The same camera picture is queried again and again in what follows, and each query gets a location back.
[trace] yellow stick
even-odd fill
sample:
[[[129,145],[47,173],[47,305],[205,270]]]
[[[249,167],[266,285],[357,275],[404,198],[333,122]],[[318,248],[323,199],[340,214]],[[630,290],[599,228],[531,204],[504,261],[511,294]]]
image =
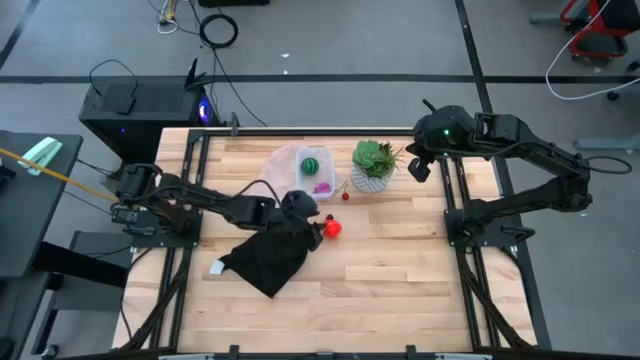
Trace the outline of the yellow stick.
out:
[[[118,202],[119,201],[118,198],[115,197],[115,196],[112,196],[112,195],[109,195],[109,194],[104,194],[104,193],[101,193],[99,191],[93,190],[93,189],[91,189],[91,188],[89,188],[89,187],[87,187],[87,186],[85,186],[85,185],[83,185],[83,184],[71,179],[71,178],[68,178],[68,177],[66,177],[66,176],[64,176],[62,174],[59,174],[59,173],[55,172],[55,171],[49,170],[49,169],[47,169],[45,167],[42,167],[42,166],[40,166],[40,165],[38,165],[38,164],[36,164],[34,162],[31,162],[31,161],[29,161],[27,159],[24,159],[20,155],[16,155],[16,154],[12,153],[11,151],[8,151],[8,150],[5,150],[3,148],[0,148],[0,154],[6,155],[6,156],[8,156],[8,157],[10,157],[10,158],[12,158],[12,159],[14,159],[16,161],[22,161],[23,163],[31,166],[32,168],[36,168],[36,169],[42,171],[43,173],[45,173],[45,174],[47,174],[49,176],[53,176],[56,179],[59,179],[59,180],[62,180],[64,182],[67,182],[69,184],[75,185],[75,186],[79,187],[80,189],[88,192],[89,194],[92,194],[92,195],[95,195],[95,196],[99,196],[101,198],[105,198],[105,199],[111,200],[113,202]]]

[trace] red ball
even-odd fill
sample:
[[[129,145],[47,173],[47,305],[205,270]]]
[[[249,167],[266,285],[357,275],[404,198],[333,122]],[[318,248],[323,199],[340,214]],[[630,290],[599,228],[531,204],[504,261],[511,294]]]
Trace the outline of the red ball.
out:
[[[324,234],[329,238],[335,238],[342,232],[342,225],[335,220],[327,220]]]

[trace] concrete floor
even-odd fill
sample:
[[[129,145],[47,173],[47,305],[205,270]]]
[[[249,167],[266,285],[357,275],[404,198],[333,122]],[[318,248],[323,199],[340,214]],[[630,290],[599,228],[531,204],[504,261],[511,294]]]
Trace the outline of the concrete floor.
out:
[[[0,47],[28,1],[0,1]],[[156,7],[162,5],[152,1]],[[558,9],[558,1],[464,3],[485,75],[541,76],[568,40],[560,27],[534,27],[527,21],[531,11]],[[453,0],[274,0],[265,7],[224,11],[240,27],[234,46],[219,51],[229,74],[283,74],[285,70],[290,75],[473,74]],[[183,27],[193,29],[186,3],[179,4],[177,14]],[[0,69],[0,129],[80,134],[85,139],[81,159],[116,167],[118,158],[77,120],[88,84],[62,84],[65,78],[49,78],[41,85],[16,84],[12,77],[86,76],[108,58],[123,61],[139,75],[183,75],[196,56],[202,71],[211,67],[212,56],[196,36],[159,35],[154,19],[146,0],[40,0]],[[624,59],[595,69],[563,56],[553,74],[619,75],[628,62],[640,57],[634,39]],[[125,73],[117,66],[106,66],[99,74]],[[563,94],[578,95],[603,86],[607,85],[557,88]],[[252,110],[272,126],[412,126],[425,112],[420,103],[423,97],[436,105],[457,104],[469,112],[481,111],[472,81],[260,82],[236,87]],[[581,136],[640,131],[639,95],[625,94],[616,103],[602,97],[563,102],[540,84],[489,84],[488,91],[494,111],[518,115],[537,135],[568,150]],[[223,117],[235,111],[245,126],[255,124],[228,85],[216,85],[216,93]],[[616,155],[640,168],[636,154]],[[548,179],[522,161],[510,160],[509,167],[516,191]],[[82,165],[74,168],[72,177],[102,187],[101,175]],[[639,179],[638,172],[623,177],[594,174],[590,186],[594,204],[584,213],[542,211],[523,216],[524,225],[537,231],[528,243],[554,349],[640,355],[635,336],[640,332],[640,286],[634,281],[640,275],[634,227]],[[68,191],[108,208],[100,199],[74,188]],[[119,228],[105,214],[63,196],[46,240],[66,245],[74,230]],[[51,341],[61,346],[64,356],[106,351],[116,321],[115,313],[62,313]]]

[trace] green object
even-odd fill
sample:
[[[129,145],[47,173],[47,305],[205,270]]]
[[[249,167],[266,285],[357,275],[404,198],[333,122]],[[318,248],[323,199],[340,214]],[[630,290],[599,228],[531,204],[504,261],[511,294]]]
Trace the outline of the green object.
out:
[[[305,175],[315,175],[320,168],[320,164],[318,164],[318,160],[314,158],[306,158],[302,160],[302,164],[300,164],[300,170]]]
[[[380,144],[374,140],[360,141],[353,152],[353,162],[369,177],[382,178],[396,165],[397,153],[391,150],[391,144]]]

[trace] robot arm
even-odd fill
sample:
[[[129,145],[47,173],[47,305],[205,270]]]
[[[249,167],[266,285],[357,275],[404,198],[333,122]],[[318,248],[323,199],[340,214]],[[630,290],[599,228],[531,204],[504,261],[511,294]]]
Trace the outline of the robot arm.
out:
[[[419,182],[429,176],[428,165],[449,156],[521,158],[556,175],[546,184],[494,201],[479,199],[464,204],[461,228],[473,233],[493,219],[552,208],[562,212],[585,209],[592,202],[588,193],[589,163],[535,136],[513,115],[478,113],[473,119],[462,107],[445,106],[420,119],[413,129],[414,143],[407,151],[416,155],[409,172]]]
[[[316,202],[304,191],[288,192],[279,208],[272,198],[242,195],[257,182],[263,181],[256,180],[240,193],[229,196],[165,174],[155,165],[129,165],[116,191],[120,204],[112,208],[114,221],[127,225],[134,235],[153,235],[155,229],[136,226],[140,211],[134,207],[144,207],[160,219],[163,228],[186,234],[197,226],[193,211],[184,206],[190,205],[220,214],[240,229],[298,232],[311,226],[308,217],[319,214]]]

